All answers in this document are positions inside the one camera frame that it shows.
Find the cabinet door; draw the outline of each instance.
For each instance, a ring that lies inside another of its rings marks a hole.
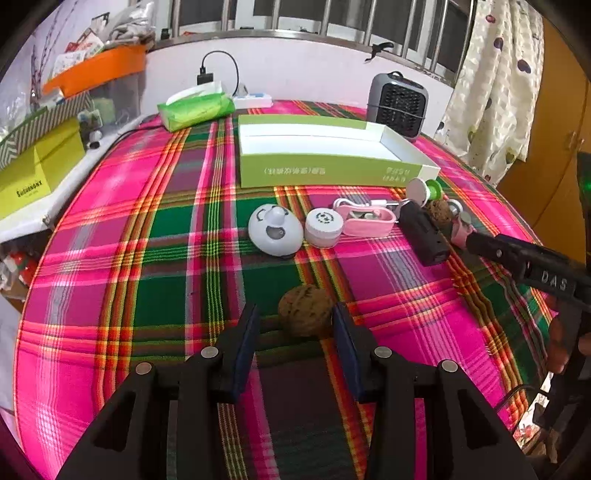
[[[591,83],[587,82],[587,102],[576,151],[591,153]]]
[[[544,42],[544,71],[527,161],[516,160],[498,187],[530,225],[549,205],[571,159],[587,85],[574,55],[546,20]]]
[[[534,231],[545,247],[585,262],[585,222],[579,200],[576,157],[571,158],[558,190]]]

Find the curtain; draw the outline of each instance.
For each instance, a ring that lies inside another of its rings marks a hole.
[[[541,15],[524,0],[479,0],[466,59],[435,140],[496,186],[525,161],[544,63]]]

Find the space heater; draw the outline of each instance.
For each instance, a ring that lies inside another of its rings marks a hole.
[[[367,121],[388,125],[410,141],[421,133],[429,95],[400,72],[379,73],[369,91]]]

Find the table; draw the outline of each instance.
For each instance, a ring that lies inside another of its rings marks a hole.
[[[363,117],[360,109],[299,101],[265,112]],[[303,283],[344,301],[381,345],[407,359],[454,359],[491,404],[518,384],[541,384],[550,311],[538,291],[516,286],[498,265],[453,252],[425,268],[398,228],[386,239],[343,238],[333,249],[305,244],[293,260],[259,252],[246,226],[263,203],[303,220],[336,197],[365,202],[404,191],[241,189],[237,131],[234,116],[174,134],[131,134],[60,221],[25,306],[15,366],[23,448],[45,478],[56,476],[131,368],[180,362],[212,344],[248,299],[264,319],[246,392],[219,410],[230,478],[362,479],[372,405],[348,393],[332,339],[291,339],[278,326],[279,299]],[[440,165],[445,194],[466,206],[479,231],[534,238],[472,170],[427,138],[416,146]],[[511,426],[526,406],[519,393],[500,415]],[[424,478],[420,402],[417,431]]]

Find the white round container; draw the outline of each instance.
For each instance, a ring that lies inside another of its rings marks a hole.
[[[318,248],[330,248],[339,241],[343,231],[343,217],[329,208],[317,208],[308,213],[304,237]]]

